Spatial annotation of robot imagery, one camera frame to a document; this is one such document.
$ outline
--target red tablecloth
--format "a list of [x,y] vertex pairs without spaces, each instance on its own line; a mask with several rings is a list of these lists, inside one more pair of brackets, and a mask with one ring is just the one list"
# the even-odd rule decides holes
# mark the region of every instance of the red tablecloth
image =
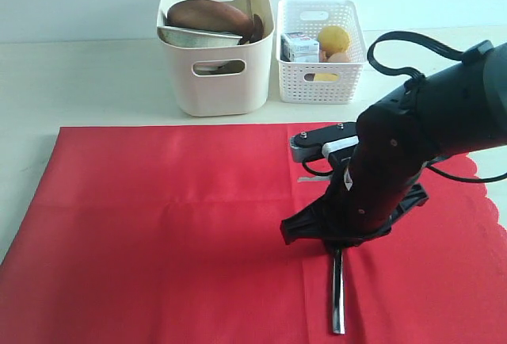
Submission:
[[0,342],[506,343],[497,209],[430,172],[424,207],[346,252],[330,333],[330,258],[279,230],[327,186],[288,150],[320,126],[63,128],[0,268]]

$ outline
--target white plastic bin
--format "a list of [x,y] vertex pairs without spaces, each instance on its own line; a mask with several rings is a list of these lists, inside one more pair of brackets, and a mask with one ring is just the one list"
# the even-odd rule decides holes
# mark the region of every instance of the white plastic bin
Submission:
[[[304,32],[317,39],[321,28],[339,25],[345,29],[351,44],[347,55],[350,63],[290,63],[281,59],[281,34]],[[347,104],[354,97],[366,62],[363,33],[356,7],[348,0],[282,0],[278,4],[276,23],[276,58],[279,63],[282,101],[308,104]],[[305,76],[329,73],[336,81],[309,81]]]
[[[160,0],[158,27],[163,15],[175,3],[183,0]],[[249,13],[247,0],[228,0],[227,3]],[[160,39],[166,53],[170,87],[178,105],[197,117],[250,113],[262,107],[268,98],[269,72],[273,53],[274,20],[269,0],[251,0],[251,12],[258,14],[264,24],[264,36],[253,44],[227,48],[179,48]],[[199,75],[194,64],[241,60],[240,73]]]

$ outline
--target white table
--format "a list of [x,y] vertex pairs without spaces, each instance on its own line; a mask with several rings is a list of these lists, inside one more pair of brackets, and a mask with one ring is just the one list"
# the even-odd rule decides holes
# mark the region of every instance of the white table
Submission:
[[[507,41],[507,26],[428,29],[418,32],[459,50],[490,39]],[[369,45],[384,31],[366,32]],[[410,65],[427,75],[454,62],[411,43],[382,43],[375,51],[385,65]],[[280,101],[273,60],[268,102],[233,117],[184,114],[171,94],[166,58],[157,40],[118,40],[0,45],[0,258],[3,259],[32,200],[60,126],[243,124],[355,120],[371,103],[406,80],[369,65],[350,105],[297,105]],[[505,172],[507,147],[474,153],[478,175]],[[488,185],[501,223],[507,226],[507,182]]]

